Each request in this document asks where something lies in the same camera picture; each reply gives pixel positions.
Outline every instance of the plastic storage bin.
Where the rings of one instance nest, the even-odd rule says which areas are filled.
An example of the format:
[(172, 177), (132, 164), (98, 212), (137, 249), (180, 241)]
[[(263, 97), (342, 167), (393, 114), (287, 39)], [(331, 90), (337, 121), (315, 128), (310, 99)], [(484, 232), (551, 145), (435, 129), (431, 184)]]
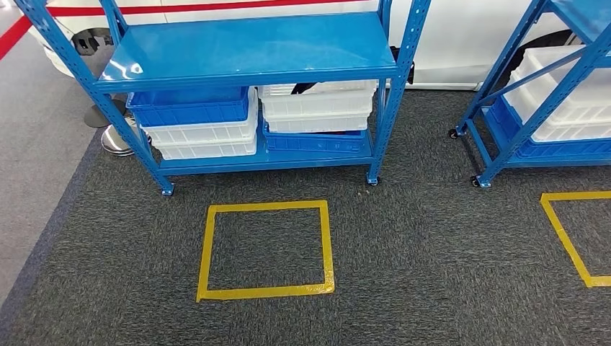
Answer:
[(251, 138), (257, 129), (259, 103), (257, 91), (254, 88), (249, 90), (247, 103), (256, 104), (256, 107), (249, 108), (248, 117), (244, 121), (141, 127), (153, 139), (154, 146), (201, 141), (240, 141)]
[(257, 152), (257, 135), (242, 141), (216, 143), (188, 143), (157, 146), (166, 160), (204, 159), (210, 157), (254, 155)]
[(242, 121), (248, 114), (248, 89), (134, 92), (126, 106), (147, 127)]
[[(303, 94), (291, 95), (294, 86), (278, 84), (259, 88), (263, 114), (272, 132), (363, 129), (373, 108), (376, 81), (317, 83)], [(326, 128), (322, 126), (323, 119), (330, 120)]]
[[(521, 76), (514, 71), (512, 72), (509, 83), (513, 83), (520, 78)], [(519, 115), (521, 124), (526, 123), (545, 100), (545, 98), (537, 99), (536, 96), (531, 93), (532, 89), (525, 87), (527, 85), (528, 83), (504, 95), (509, 105), (512, 106)], [(535, 133), (533, 133), (532, 139), (541, 142), (611, 137), (611, 118), (606, 122), (594, 122), (590, 120), (584, 123), (576, 123), (574, 121), (566, 122), (559, 120), (557, 116), (554, 116), (559, 112), (564, 112), (565, 115), (568, 115), (570, 112), (567, 112), (567, 107), (568, 104), (566, 102), (558, 107)]]
[[(583, 45), (567, 45), (562, 47), (531, 48), (524, 54), (524, 60), (514, 71), (518, 79), (560, 60), (561, 58), (583, 48)], [(518, 89), (526, 89), (535, 102), (541, 104), (558, 86), (576, 61), (552, 70)], [(507, 93), (508, 98), (517, 90)], [(548, 118), (549, 121), (568, 125), (583, 123), (611, 122), (611, 68), (594, 70), (586, 80), (573, 90), (556, 111)]]
[[(251, 91), (256, 99), (257, 93)], [(211, 138), (206, 141), (188, 141), (182, 143), (163, 143), (153, 141), (166, 160), (176, 159), (203, 159), (210, 157), (253, 155), (257, 152), (257, 122), (259, 117), (259, 103), (251, 102), (249, 106), (248, 124), (251, 131), (245, 138)]]
[(263, 117), (269, 123), (270, 132), (279, 133), (313, 133), (347, 130), (366, 130), (367, 118), (371, 111), (346, 115), (295, 115), (270, 117), (263, 111)]
[[(504, 138), (500, 146), (507, 144), (522, 127), (522, 122), (515, 109), (507, 103), (503, 96), (498, 97), (486, 116), (488, 121), (494, 121), (500, 128)], [(588, 154), (611, 154), (611, 138), (584, 139), (577, 141), (537, 142), (529, 138), (516, 156), (521, 158), (573, 156)]]
[(269, 150), (358, 152), (365, 144), (366, 130), (345, 133), (270, 133), (264, 124), (263, 134)]

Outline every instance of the yellow floor tape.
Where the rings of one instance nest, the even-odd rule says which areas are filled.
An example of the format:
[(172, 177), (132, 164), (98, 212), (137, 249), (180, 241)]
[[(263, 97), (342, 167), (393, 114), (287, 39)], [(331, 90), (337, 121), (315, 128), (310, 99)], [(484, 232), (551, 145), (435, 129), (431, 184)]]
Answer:
[[(214, 237), (214, 220), (216, 213), (241, 211), (264, 211), (284, 209), (317, 208), (321, 216), (321, 239), (323, 252), (324, 283), (313, 285), (296, 285), (266, 288), (234, 288), (228, 290), (208, 290), (208, 275), (212, 259), (212, 240)], [(329, 207), (326, 200), (306, 200), (298, 202), (251, 203), (211, 205), (208, 208), (202, 250), (200, 280), (197, 285), (197, 301), (201, 299), (248, 299), (271, 298), (283, 296), (307, 296), (313, 294), (331, 293), (335, 290), (333, 274), (333, 257), (331, 256), (331, 233), (329, 229)]]
[(596, 192), (559, 192), (559, 193), (544, 193), (541, 195), (541, 205), (548, 214), (548, 218), (552, 223), (553, 228), (556, 230), (564, 249), (568, 252), (571, 257), (579, 276), (584, 281), (587, 287), (600, 287), (600, 286), (611, 286), (611, 276), (591, 276), (586, 268), (584, 261), (575, 250), (573, 243), (571, 243), (568, 234), (562, 227), (556, 212), (550, 204), (551, 201), (556, 200), (598, 200), (604, 198), (611, 198), (611, 191), (596, 191)]

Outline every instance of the shelving unit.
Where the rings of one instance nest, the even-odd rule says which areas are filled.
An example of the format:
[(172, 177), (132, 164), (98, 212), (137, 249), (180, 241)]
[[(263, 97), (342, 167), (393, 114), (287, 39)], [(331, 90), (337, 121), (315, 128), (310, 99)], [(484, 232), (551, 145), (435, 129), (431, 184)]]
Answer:
[[(392, 0), (380, 0), (377, 12), (130, 26), (114, 0), (100, 0), (115, 52), (99, 79), (61, 33), (44, 1), (15, 2), (133, 149), (162, 193), (171, 195), (174, 186), (167, 177), (172, 175), (356, 164), (370, 165), (367, 182), (376, 185), (430, 1), (412, 1), (395, 62), (388, 46)], [(110, 93), (118, 92), (360, 79), (382, 83), (375, 142), (367, 136), (368, 145), (359, 153), (268, 152), (260, 125), (253, 156), (158, 163), (143, 131), (138, 138), (110, 101)], [(391, 79), (388, 97), (386, 79)]]
[[(573, 32), (586, 44), (565, 58), (526, 76), (525, 78), (493, 92), (493, 88), (503, 74), (509, 61), (516, 53), (523, 37), (541, 14), (552, 12), (562, 19)], [(507, 138), (502, 128), (489, 116), (488, 103), (533, 79), (548, 73), (566, 63), (577, 60), (575, 66), (558, 84), (549, 97), (541, 104), (532, 117), (515, 133)], [(505, 45), (483, 86), (469, 106), (467, 112), (455, 129), (449, 131), (451, 138), (464, 136), (467, 130), (479, 150), (486, 168), (481, 175), (471, 177), (474, 186), (490, 187), (491, 180), (505, 168), (517, 167), (567, 167), (594, 166), (611, 164), (609, 154), (583, 154), (554, 157), (524, 158), (516, 152), (529, 140), (530, 136), (545, 122), (554, 110), (585, 80), (596, 68), (611, 68), (611, 1), (609, 0), (532, 0), (524, 17)], [(499, 153), (490, 157), (475, 126), (474, 120), (482, 117), (496, 142)]]

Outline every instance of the gray carpet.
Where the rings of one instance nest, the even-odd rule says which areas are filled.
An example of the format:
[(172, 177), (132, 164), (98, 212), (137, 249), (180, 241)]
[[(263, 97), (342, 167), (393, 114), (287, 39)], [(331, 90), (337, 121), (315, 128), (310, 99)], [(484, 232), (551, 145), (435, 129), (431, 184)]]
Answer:
[[(179, 177), (164, 198), (134, 158), (98, 155), (6, 345), (611, 344), (611, 288), (585, 288), (539, 205), (608, 190), (611, 169), (471, 187), (478, 160), (446, 132), (472, 96), (408, 92), (377, 187), (365, 167), (300, 169)], [(334, 293), (195, 303), (210, 204), (314, 199), (329, 202)], [(609, 247), (589, 247), (610, 242), (608, 204), (562, 203), (584, 261), (609, 271)], [(216, 221), (211, 288), (322, 281), (310, 210)]]

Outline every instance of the car door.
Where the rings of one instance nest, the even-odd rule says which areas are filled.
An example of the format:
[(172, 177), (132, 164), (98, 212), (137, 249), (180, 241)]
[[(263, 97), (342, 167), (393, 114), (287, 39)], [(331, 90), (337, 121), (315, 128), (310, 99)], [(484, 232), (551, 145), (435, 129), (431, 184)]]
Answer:
[[(278, 0), (161, 0), (164, 6), (169, 6), (171, 11), (166, 11), (168, 22), (191, 22), (210, 19), (230, 18), (254, 18), (290, 16), (298, 14), (325, 14), (340, 12), (363, 12), (376, 11), (378, 0), (325, 0), (323, 4), (310, 4), (306, 0), (288, 0), (291, 5), (278, 6)], [(196, 5), (200, 11), (177, 12), (179, 6)]]
[[(125, 21), (128, 24), (149, 24), (149, 23), (162, 23), (166, 21), (166, 17), (161, 10), (161, 0), (116, 0), (119, 7), (129, 6), (159, 6), (159, 13), (147, 13), (147, 14), (128, 14), (125, 15)], [(73, 8), (75, 15), (56, 17), (55, 19), (60, 22), (65, 28), (70, 30), (73, 34), (78, 34), (83, 30), (95, 29), (95, 28), (108, 28), (108, 22), (104, 15), (99, 16), (79, 16), (79, 9), (87, 7), (100, 7), (98, 0), (53, 0), (49, 1), (47, 7), (63, 7)]]
[[(531, 0), (432, 0), (416, 52), (414, 87), (473, 89), (486, 78)], [(403, 37), (410, 0), (395, 1), (391, 45)], [(566, 26), (544, 14), (524, 42)]]

